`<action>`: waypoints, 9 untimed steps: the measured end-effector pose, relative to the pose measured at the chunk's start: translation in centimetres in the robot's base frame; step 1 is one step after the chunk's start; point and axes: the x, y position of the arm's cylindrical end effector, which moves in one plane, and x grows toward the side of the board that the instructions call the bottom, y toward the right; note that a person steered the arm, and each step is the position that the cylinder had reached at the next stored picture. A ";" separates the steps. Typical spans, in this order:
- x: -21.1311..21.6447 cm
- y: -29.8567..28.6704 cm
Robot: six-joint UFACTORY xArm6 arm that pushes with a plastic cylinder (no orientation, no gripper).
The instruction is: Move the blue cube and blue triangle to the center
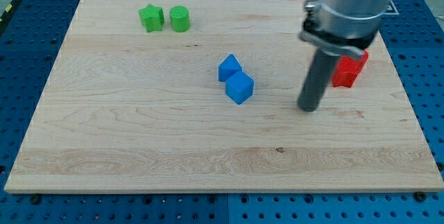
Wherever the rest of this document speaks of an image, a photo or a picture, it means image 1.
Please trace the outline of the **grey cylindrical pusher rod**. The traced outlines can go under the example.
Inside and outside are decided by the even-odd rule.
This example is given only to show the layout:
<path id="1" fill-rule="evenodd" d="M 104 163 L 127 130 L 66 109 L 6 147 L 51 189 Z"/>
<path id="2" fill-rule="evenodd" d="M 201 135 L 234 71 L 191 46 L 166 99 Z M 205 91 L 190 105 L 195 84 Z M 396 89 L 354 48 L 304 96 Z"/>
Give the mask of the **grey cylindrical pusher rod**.
<path id="1" fill-rule="evenodd" d="M 305 112 L 315 111 L 341 56 L 317 49 L 298 97 L 298 107 Z"/>

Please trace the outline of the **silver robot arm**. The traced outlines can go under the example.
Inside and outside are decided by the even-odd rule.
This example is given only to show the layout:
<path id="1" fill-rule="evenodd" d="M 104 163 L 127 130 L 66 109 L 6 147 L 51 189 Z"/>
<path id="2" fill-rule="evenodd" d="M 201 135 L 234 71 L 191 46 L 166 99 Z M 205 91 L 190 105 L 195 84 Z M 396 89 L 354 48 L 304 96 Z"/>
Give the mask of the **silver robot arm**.
<path id="1" fill-rule="evenodd" d="M 339 60 L 360 60 L 378 32 L 390 0 L 307 0 L 300 39 L 316 47 L 298 97 L 298 107 L 313 112 Z"/>

